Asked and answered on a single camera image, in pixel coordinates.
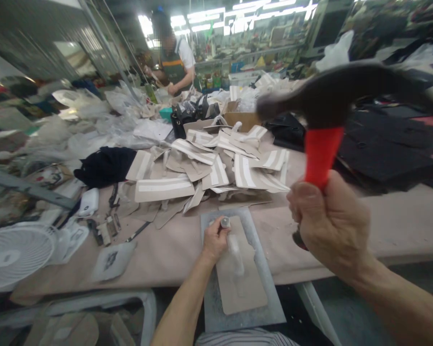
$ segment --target white plastic bag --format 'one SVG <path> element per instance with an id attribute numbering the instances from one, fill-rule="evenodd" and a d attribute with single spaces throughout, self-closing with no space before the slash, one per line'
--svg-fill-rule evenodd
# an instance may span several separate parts
<path id="1" fill-rule="evenodd" d="M 353 30 L 347 31 L 340 37 L 340 41 L 337 44 L 331 44 L 325 48 L 324 58 L 316 63 L 316 68 L 320 72 L 350 63 L 348 51 L 350 50 L 354 33 Z"/>

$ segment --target white shirt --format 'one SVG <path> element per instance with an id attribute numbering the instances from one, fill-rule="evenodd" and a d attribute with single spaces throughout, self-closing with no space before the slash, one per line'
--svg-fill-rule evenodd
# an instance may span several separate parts
<path id="1" fill-rule="evenodd" d="M 183 62 L 184 67 L 186 67 L 186 69 L 190 69 L 196 64 L 196 60 L 194 59 L 194 54 L 192 53 L 191 47 L 189 47 L 189 44 L 184 37 L 177 37 L 177 44 L 179 44 L 178 55 Z"/>

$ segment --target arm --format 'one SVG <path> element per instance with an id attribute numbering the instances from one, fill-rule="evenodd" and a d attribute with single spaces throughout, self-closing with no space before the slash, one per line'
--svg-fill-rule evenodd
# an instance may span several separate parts
<path id="1" fill-rule="evenodd" d="M 391 272 L 370 254 L 370 214 L 337 172 L 324 195 L 297 182 L 287 195 L 311 253 L 352 286 L 404 345 L 433 345 L 433 296 Z"/>
<path id="2" fill-rule="evenodd" d="M 222 218 L 216 219 L 205 230 L 202 252 L 162 316 L 151 345 L 192 345 L 210 273 L 228 248 L 226 237 L 230 229 L 218 233 Z"/>

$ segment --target black fabric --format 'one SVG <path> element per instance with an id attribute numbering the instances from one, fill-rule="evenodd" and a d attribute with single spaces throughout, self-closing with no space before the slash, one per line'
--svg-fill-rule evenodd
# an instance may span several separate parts
<path id="1" fill-rule="evenodd" d="M 265 124 L 274 136 L 274 145 L 296 151 L 304 151 L 305 133 L 303 125 L 289 112 Z"/>
<path id="2" fill-rule="evenodd" d="M 101 147 L 82 161 L 74 176 L 89 188 L 102 188 L 125 181 L 136 151 L 130 148 Z"/>

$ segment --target hammer head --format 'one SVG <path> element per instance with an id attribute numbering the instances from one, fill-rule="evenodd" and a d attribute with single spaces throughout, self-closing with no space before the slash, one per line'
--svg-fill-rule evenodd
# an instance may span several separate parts
<path id="1" fill-rule="evenodd" d="M 379 63 L 351 62 L 306 81 L 288 95 L 263 95 L 256 111 L 261 121 L 292 111 L 305 116 L 308 128 L 343 126 L 354 102 L 363 97 L 395 95 L 433 113 L 433 100 L 404 71 Z"/>

